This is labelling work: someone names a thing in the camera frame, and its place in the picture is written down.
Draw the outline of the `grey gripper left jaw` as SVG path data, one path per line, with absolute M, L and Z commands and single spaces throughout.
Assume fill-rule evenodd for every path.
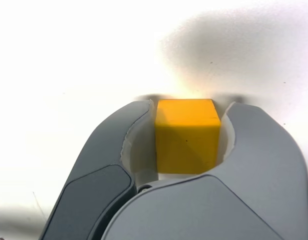
M 89 136 L 41 234 L 43 240 L 99 240 L 138 188 L 158 179 L 151 100 L 115 111 Z

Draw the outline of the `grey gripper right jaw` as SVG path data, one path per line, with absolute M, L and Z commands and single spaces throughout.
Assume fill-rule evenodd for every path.
M 308 240 L 308 171 L 291 135 L 261 108 L 225 111 L 223 162 L 129 200 L 105 240 Z

